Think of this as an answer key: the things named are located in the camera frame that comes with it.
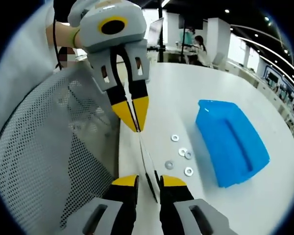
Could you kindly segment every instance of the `blue container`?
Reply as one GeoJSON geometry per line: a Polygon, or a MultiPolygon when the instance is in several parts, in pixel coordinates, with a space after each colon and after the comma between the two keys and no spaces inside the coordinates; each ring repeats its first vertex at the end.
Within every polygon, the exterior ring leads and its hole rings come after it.
{"type": "Polygon", "coordinates": [[[270,161],[265,145],[240,108],[200,100],[196,124],[210,153],[219,187],[242,183],[270,161]]]}

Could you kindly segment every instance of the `white tabletop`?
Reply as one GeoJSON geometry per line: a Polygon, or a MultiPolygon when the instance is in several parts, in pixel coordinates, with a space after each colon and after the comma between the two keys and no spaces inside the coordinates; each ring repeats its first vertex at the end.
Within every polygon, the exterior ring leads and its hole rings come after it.
{"type": "MultiPolygon", "coordinates": [[[[239,235],[267,235],[278,224],[294,198],[294,139],[274,106],[252,85],[232,74],[204,67],[158,63],[150,69],[147,85],[149,109],[141,133],[159,175],[175,176],[188,185],[194,198],[203,198],[228,217],[239,235]],[[270,163],[245,183],[219,188],[209,153],[195,125],[200,99],[236,103],[249,118],[270,155],[270,163]],[[179,142],[172,142],[177,134],[179,142]],[[196,160],[180,157],[185,147],[196,160]],[[165,161],[173,160],[167,170],[165,161]],[[194,169],[191,177],[185,167],[194,169]]],[[[156,193],[159,189],[152,164],[145,155],[156,193]]],[[[148,188],[142,165],[139,137],[121,124],[119,144],[120,177],[139,174],[137,219],[133,235],[162,235],[157,205],[148,188]]]]}
{"type": "MultiPolygon", "coordinates": [[[[182,48],[166,46],[166,52],[171,54],[181,54],[182,48]]],[[[184,55],[197,55],[195,52],[190,52],[187,49],[183,50],[184,55]]]]}

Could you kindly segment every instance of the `ceiling light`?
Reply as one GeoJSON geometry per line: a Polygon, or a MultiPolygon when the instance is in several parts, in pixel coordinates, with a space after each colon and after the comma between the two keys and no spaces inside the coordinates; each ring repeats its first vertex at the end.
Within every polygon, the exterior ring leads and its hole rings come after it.
{"type": "Polygon", "coordinates": [[[290,80],[290,82],[291,83],[293,83],[293,85],[294,85],[294,80],[293,79],[291,79],[291,77],[290,76],[288,76],[280,67],[278,67],[277,65],[275,65],[273,62],[271,62],[270,60],[268,60],[267,58],[265,58],[265,57],[263,57],[263,56],[259,56],[260,58],[262,58],[263,60],[265,60],[265,61],[267,61],[268,63],[270,63],[271,65],[271,67],[272,67],[272,65],[274,65],[278,70],[280,70],[281,72],[282,72],[282,74],[285,74],[285,76],[290,80]]]}
{"type": "Polygon", "coordinates": [[[170,1],[170,0],[164,0],[164,1],[161,3],[161,6],[162,6],[162,7],[165,7],[165,5],[167,5],[169,1],[170,1]]]}
{"type": "Polygon", "coordinates": [[[279,55],[278,53],[274,52],[273,50],[269,49],[268,47],[265,47],[264,45],[261,45],[260,43],[254,42],[253,40],[247,39],[247,38],[242,38],[242,37],[238,37],[239,39],[243,40],[243,41],[247,41],[250,43],[253,43],[255,45],[258,45],[268,51],[270,51],[271,53],[273,53],[274,55],[276,55],[277,57],[279,57],[281,60],[283,60],[285,63],[287,63],[288,66],[290,66],[293,70],[294,70],[294,66],[292,64],[290,64],[290,62],[288,62],[286,59],[284,59],[281,55],[279,55]]]}

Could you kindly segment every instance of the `ceiling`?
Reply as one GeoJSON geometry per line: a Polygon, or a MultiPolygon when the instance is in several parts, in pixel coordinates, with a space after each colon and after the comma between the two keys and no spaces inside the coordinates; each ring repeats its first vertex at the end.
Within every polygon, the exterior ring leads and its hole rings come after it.
{"type": "MultiPolygon", "coordinates": [[[[132,0],[132,2],[145,8],[158,8],[157,0],[132,0]]],[[[231,25],[242,25],[262,31],[271,37],[252,29],[232,26],[232,32],[234,34],[270,48],[285,58],[289,63],[293,64],[294,55],[292,49],[288,46],[289,44],[287,43],[285,35],[278,28],[274,18],[264,11],[261,11],[261,7],[257,5],[255,1],[230,0],[216,2],[209,0],[170,0],[164,9],[166,9],[167,12],[177,14],[195,14],[198,15],[199,19],[202,18],[207,20],[208,18],[218,17],[231,25]]],[[[290,77],[294,75],[294,70],[278,56],[255,44],[247,42],[247,45],[253,47],[255,50],[259,50],[259,54],[270,61],[277,61],[276,65],[290,77]]]]}

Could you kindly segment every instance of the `gray gripper housing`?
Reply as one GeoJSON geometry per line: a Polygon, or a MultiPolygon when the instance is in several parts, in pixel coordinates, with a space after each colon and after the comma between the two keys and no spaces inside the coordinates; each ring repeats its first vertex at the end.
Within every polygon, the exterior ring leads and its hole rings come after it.
{"type": "Polygon", "coordinates": [[[114,221],[122,204],[122,202],[94,198],[71,214],[68,217],[66,228],[58,234],[84,235],[94,233],[98,235],[111,235],[114,221]]]}
{"type": "Polygon", "coordinates": [[[69,13],[68,22],[72,27],[78,27],[83,15],[100,0],[77,0],[69,13]]]}
{"type": "Polygon", "coordinates": [[[229,220],[202,199],[176,202],[185,235],[237,235],[229,227],[229,220]]]}

